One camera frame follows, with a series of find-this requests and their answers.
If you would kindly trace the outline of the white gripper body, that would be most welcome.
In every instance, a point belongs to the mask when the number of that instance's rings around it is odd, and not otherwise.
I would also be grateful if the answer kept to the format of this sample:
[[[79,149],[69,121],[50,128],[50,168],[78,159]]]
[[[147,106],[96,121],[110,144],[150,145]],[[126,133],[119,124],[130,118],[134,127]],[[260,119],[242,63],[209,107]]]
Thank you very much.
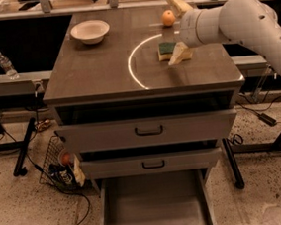
[[[228,39],[220,30],[221,8],[192,9],[180,19],[180,39],[187,47],[198,48],[210,43],[225,43]]]

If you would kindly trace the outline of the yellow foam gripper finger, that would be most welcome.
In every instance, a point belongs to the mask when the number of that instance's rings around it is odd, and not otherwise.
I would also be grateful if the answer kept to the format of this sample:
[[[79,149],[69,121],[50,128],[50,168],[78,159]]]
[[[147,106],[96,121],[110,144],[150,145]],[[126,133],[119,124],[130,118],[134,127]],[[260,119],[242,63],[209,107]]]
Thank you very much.
[[[193,9],[193,7],[190,4],[186,3],[183,0],[165,0],[165,1],[168,3],[168,5],[170,5],[170,8],[176,18],[183,17],[185,13]]]
[[[192,57],[192,49],[186,46],[183,42],[176,43],[172,52],[172,57],[169,60],[169,65],[176,65],[182,62],[182,60],[190,60]]]

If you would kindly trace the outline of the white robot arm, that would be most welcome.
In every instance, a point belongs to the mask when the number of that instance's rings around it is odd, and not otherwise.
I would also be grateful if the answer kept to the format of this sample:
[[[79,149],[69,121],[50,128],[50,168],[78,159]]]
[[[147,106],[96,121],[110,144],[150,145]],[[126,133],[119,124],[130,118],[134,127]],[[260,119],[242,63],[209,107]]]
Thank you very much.
[[[281,26],[275,11],[258,0],[228,0],[212,9],[194,9],[183,0],[166,0],[180,18],[180,40],[189,48],[239,44],[250,49],[281,76]]]

